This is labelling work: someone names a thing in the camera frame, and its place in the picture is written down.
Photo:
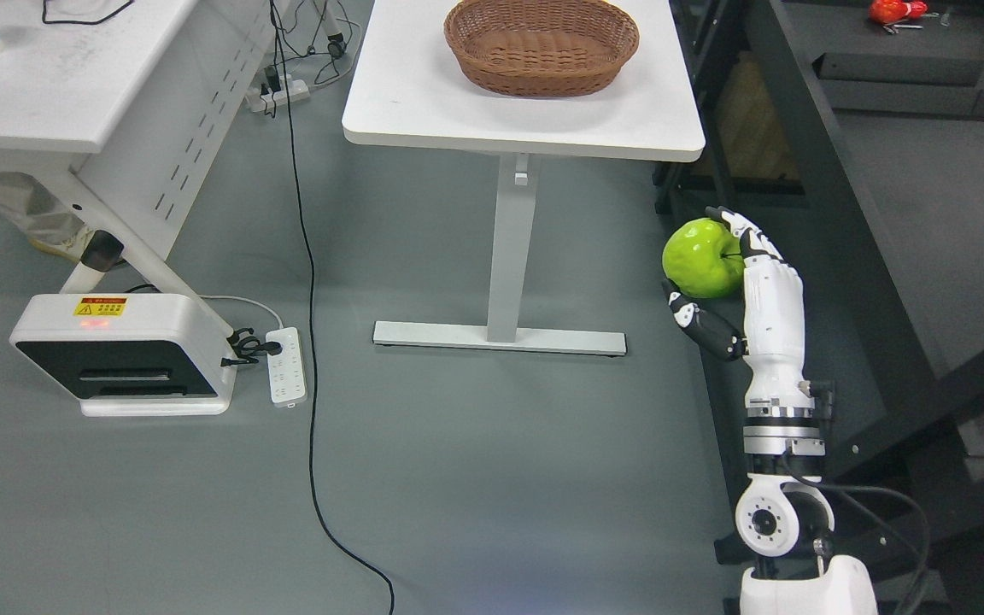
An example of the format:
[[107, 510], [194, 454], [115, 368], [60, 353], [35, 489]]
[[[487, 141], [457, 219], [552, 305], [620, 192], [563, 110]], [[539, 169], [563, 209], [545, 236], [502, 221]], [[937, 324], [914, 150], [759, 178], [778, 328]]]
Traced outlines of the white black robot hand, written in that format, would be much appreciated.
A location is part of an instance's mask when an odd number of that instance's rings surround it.
[[805, 415], [815, 407], [803, 374], [805, 311], [803, 280], [780, 250], [745, 215], [707, 208], [741, 242], [743, 326], [740, 330], [684, 295], [666, 277], [664, 289], [676, 325], [699, 346], [722, 360], [743, 359], [753, 370], [745, 396], [751, 412]]

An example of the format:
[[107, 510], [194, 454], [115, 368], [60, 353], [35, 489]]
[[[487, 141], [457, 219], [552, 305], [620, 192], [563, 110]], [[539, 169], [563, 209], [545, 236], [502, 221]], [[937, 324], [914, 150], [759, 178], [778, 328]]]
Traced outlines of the white black robot base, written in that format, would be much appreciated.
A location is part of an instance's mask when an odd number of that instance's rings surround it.
[[219, 415], [231, 327], [182, 295], [33, 296], [10, 335], [89, 417]]

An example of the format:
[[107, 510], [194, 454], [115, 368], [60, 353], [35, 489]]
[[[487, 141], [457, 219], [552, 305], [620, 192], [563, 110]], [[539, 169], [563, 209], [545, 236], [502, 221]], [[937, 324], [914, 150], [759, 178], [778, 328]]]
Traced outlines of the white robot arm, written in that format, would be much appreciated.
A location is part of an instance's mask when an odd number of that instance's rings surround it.
[[742, 614], [876, 614], [870, 574], [833, 545], [835, 513], [819, 488], [825, 443], [812, 404], [750, 400], [743, 427], [749, 486], [735, 528], [755, 553]]

